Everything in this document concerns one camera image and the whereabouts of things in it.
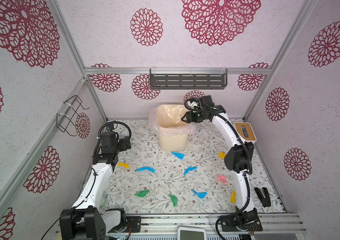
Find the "cream trash bin with bag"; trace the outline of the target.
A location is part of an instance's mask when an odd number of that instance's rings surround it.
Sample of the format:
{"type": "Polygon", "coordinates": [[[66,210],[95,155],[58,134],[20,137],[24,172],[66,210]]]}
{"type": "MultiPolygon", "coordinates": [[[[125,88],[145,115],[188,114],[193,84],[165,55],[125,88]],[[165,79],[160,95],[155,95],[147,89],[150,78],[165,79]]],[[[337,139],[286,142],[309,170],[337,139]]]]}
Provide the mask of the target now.
{"type": "Polygon", "coordinates": [[[162,104],[149,113],[149,127],[159,136],[161,150],[183,151],[188,138],[196,133],[194,123],[185,123],[181,118],[188,112],[183,105],[162,104]]]}

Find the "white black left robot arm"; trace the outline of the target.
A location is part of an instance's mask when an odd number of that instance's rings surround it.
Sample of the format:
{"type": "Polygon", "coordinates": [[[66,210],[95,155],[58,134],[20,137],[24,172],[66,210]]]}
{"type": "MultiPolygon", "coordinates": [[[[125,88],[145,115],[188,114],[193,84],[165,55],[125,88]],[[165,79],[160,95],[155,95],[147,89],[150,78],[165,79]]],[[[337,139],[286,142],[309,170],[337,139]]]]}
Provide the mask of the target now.
{"type": "Polygon", "coordinates": [[[132,130],[126,123],[112,121],[100,127],[88,181],[73,206],[62,210],[56,220],[64,240],[104,240],[110,230],[128,224],[124,209],[107,210],[106,221],[99,207],[119,161],[118,155],[131,148],[131,138],[132,130]]]}

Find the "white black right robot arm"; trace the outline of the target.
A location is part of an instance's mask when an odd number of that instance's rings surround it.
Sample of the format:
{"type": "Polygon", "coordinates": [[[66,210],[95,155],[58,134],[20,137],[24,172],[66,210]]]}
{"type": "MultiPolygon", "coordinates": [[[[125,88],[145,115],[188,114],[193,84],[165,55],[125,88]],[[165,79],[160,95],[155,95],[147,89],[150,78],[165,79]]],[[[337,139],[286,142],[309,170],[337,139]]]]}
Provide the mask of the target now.
{"type": "Polygon", "coordinates": [[[223,106],[216,106],[210,95],[201,98],[191,98],[184,102],[188,110],[181,120],[185,123],[202,123],[209,120],[224,137],[229,151],[224,157],[226,168],[233,174],[236,191],[236,209],[234,213],[221,216],[215,222],[215,230],[219,237],[225,237],[219,230],[219,224],[232,225],[240,231],[262,230],[253,203],[248,177],[252,175],[252,156],[254,144],[247,142],[230,122],[223,106]]]}

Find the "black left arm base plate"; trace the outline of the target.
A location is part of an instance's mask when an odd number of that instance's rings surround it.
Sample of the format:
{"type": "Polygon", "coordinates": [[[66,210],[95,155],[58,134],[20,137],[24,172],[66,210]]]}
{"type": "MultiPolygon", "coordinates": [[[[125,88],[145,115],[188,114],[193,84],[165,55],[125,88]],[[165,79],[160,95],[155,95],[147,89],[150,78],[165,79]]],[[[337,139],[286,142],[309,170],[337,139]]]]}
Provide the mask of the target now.
{"type": "Polygon", "coordinates": [[[141,217],[122,217],[121,223],[112,228],[109,233],[139,233],[141,231],[141,217]]]}

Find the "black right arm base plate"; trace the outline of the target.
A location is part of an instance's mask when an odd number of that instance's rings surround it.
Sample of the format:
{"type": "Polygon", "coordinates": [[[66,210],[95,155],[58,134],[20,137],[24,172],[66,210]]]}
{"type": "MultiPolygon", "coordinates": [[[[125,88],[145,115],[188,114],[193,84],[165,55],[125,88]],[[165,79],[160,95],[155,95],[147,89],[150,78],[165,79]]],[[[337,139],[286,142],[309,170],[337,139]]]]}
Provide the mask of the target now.
{"type": "Polygon", "coordinates": [[[222,230],[224,232],[260,232],[263,231],[257,209],[254,208],[252,211],[243,211],[242,213],[233,216],[225,217],[222,221],[222,230]]]}

